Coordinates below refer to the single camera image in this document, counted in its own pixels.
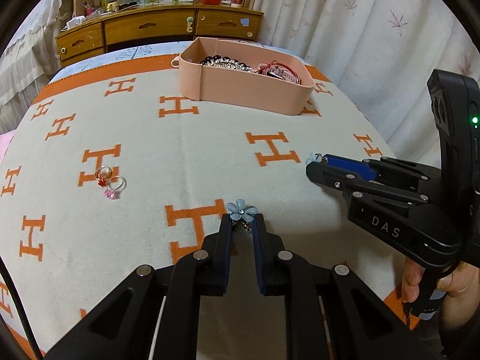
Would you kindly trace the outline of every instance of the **drawer handle cutout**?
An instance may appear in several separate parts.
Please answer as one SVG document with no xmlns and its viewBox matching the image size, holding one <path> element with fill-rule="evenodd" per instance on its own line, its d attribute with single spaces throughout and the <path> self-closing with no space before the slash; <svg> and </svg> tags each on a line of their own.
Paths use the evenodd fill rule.
<svg viewBox="0 0 480 360">
<path fill-rule="evenodd" d="M 76 46 L 79 46 L 79 45 L 82 44 L 82 43 L 85 43 L 85 39 L 76 40 L 76 41 L 73 42 L 71 45 L 72 45 L 72 47 L 76 47 Z"/>
<path fill-rule="evenodd" d="M 156 27 L 157 25 L 155 23 L 145 23 L 145 24 L 142 24 L 139 29 L 140 30 L 143 30 L 145 28 L 153 28 L 153 27 Z"/>
<path fill-rule="evenodd" d="M 237 25 L 232 23 L 231 21 L 224 21 L 223 23 L 219 24 L 220 27 L 229 27 L 229 28 L 236 28 Z"/>
</svg>

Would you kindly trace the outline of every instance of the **silver screw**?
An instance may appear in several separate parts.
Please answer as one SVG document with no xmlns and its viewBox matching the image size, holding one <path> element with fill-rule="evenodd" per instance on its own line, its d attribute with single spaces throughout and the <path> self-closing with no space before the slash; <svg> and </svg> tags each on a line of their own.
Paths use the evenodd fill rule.
<svg viewBox="0 0 480 360">
<path fill-rule="evenodd" d="M 196 260 L 204 260 L 208 257 L 208 252 L 206 250 L 200 249 L 193 253 L 193 258 Z"/>
<path fill-rule="evenodd" d="M 281 250 L 278 252 L 278 258 L 284 261 L 288 261 L 293 258 L 293 254 L 288 250 Z"/>
<path fill-rule="evenodd" d="M 147 276 L 150 272 L 152 272 L 152 267 L 149 265 L 141 265 L 136 270 L 138 276 Z"/>
<path fill-rule="evenodd" d="M 346 265 L 343 265 L 343 264 L 337 265 L 334 268 L 334 270 L 335 270 L 335 273 L 337 275 L 340 275 L 340 276 L 347 276 L 350 272 L 350 269 Z"/>
</svg>

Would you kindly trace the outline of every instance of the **pink gem ring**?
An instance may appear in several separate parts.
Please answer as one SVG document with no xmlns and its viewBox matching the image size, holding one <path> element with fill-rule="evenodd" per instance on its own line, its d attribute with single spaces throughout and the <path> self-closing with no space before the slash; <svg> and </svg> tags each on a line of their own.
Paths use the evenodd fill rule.
<svg viewBox="0 0 480 360">
<path fill-rule="evenodd" d="M 106 186 L 104 195 L 110 200 L 117 199 L 125 187 L 127 186 L 127 180 L 123 176 L 114 176 L 109 180 L 109 184 Z"/>
</svg>

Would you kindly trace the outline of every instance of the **black cable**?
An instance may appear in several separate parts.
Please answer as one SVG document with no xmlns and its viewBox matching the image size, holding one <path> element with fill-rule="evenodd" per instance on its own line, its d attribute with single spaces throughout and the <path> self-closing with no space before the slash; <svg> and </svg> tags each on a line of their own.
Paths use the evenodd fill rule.
<svg viewBox="0 0 480 360">
<path fill-rule="evenodd" d="M 42 360 L 42 352 L 40 351 L 37 340 L 35 340 L 35 336 L 33 335 L 32 327 L 28 322 L 27 314 L 25 312 L 25 309 L 23 308 L 22 301 L 20 300 L 20 295 L 18 295 L 17 288 L 15 287 L 14 281 L 11 279 L 7 267 L 3 263 L 2 257 L 0 257 L 0 275 L 5 281 L 5 285 L 10 292 L 10 297 L 12 298 L 15 308 L 17 309 L 18 316 L 20 317 L 20 322 L 22 323 L 23 330 L 25 330 L 25 335 L 27 336 L 28 343 L 32 347 L 32 351 L 37 360 Z"/>
</svg>

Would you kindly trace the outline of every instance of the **pink container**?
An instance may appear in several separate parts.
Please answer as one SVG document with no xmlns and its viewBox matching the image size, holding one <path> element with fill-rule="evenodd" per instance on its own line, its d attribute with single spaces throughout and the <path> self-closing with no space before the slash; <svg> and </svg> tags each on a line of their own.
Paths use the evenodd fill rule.
<svg viewBox="0 0 480 360">
<path fill-rule="evenodd" d="M 282 62 L 298 74 L 302 84 L 200 64 L 207 56 L 214 55 L 237 59 L 254 69 L 259 64 Z M 300 114 L 315 86 L 297 57 L 231 40 L 197 38 L 180 54 L 178 65 L 180 92 L 191 100 L 240 105 L 284 115 Z"/>
</svg>

